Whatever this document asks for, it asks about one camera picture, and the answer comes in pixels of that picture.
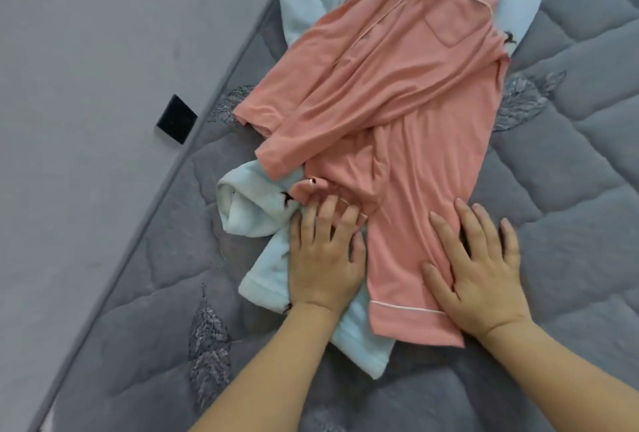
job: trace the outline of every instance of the shirt pocket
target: shirt pocket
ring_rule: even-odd
[[[491,22],[495,0],[442,0],[424,16],[435,37],[446,47],[454,47],[473,32]]]

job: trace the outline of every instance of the forearm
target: forearm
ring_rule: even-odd
[[[558,432],[636,430],[639,392],[575,355],[534,323],[497,329],[482,344]]]
[[[191,432],[293,432],[337,318],[297,304]]]

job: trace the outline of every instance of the pink fabric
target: pink fabric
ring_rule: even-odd
[[[488,145],[509,57],[495,0],[347,0],[324,16],[237,107],[267,140],[279,179],[306,164],[292,195],[339,194],[368,217],[374,333],[463,346],[419,270],[450,264],[428,221],[456,231]]]

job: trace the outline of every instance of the pink garment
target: pink garment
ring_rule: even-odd
[[[495,0],[347,0],[324,16],[235,110],[267,140],[256,154],[291,192],[362,205],[368,216],[375,334],[463,346],[419,265],[450,264],[428,221],[456,231],[456,198],[475,186],[510,59]]]

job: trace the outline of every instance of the bed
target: bed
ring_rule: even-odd
[[[473,202],[518,228],[537,320],[639,388],[639,0],[543,0],[512,71],[565,79],[541,114],[491,138]],[[277,0],[219,95],[95,317],[43,430],[186,431],[197,419],[188,343],[203,291],[227,333],[229,379],[281,317],[237,288],[265,239],[225,234],[215,184],[261,138],[229,112],[286,49]],[[371,380],[332,346],[301,430],[551,430],[472,339],[465,350],[398,343]]]

